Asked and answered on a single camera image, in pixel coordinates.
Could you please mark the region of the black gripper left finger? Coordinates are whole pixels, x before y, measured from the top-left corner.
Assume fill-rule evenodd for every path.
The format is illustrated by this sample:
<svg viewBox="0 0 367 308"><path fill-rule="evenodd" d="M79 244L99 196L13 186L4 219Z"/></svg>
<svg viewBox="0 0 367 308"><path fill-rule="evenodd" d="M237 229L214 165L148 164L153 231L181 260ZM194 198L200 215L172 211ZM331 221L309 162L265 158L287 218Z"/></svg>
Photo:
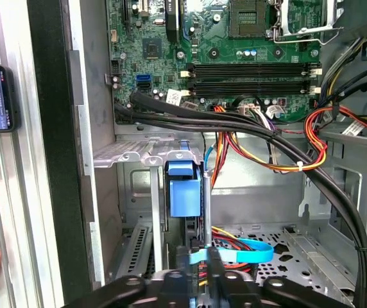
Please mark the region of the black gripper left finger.
<svg viewBox="0 0 367 308"><path fill-rule="evenodd" d="M151 280L126 275L66 307L188 307L189 249L176 250L176 269L156 272Z"/></svg>

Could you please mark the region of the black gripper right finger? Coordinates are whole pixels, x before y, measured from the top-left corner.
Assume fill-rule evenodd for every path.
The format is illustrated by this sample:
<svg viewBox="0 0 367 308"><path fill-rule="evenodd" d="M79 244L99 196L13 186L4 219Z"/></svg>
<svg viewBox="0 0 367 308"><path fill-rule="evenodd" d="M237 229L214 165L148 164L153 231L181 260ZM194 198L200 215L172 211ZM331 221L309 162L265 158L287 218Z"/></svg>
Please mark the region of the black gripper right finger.
<svg viewBox="0 0 367 308"><path fill-rule="evenodd" d="M207 280L213 307L346 307L347 305L284 277L263 285L227 271L215 247L207 248Z"/></svg>

